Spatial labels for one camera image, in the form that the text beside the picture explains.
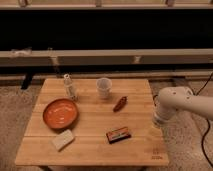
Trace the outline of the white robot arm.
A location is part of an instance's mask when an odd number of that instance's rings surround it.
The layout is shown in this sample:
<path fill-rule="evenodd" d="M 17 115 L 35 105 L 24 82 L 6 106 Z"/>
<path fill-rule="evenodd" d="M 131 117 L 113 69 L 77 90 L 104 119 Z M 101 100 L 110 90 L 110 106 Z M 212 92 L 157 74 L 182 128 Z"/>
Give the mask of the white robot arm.
<path fill-rule="evenodd" d="M 160 127 L 179 110 L 195 113 L 213 121 L 213 97 L 195 96 L 189 87 L 166 87 L 158 93 L 153 123 Z"/>

